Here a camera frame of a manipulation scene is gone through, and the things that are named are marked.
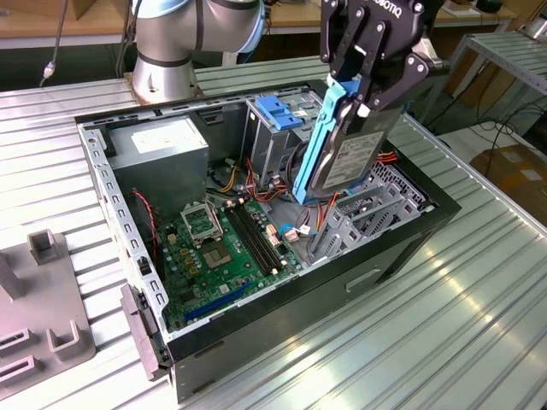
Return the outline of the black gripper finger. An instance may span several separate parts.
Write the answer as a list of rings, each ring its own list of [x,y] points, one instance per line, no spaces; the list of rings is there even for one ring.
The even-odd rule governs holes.
[[[355,46],[369,17],[367,1],[321,2],[320,59],[337,81],[357,76],[363,56]]]
[[[357,100],[373,111],[402,104],[430,73],[429,27],[377,25],[362,39],[366,55]]]

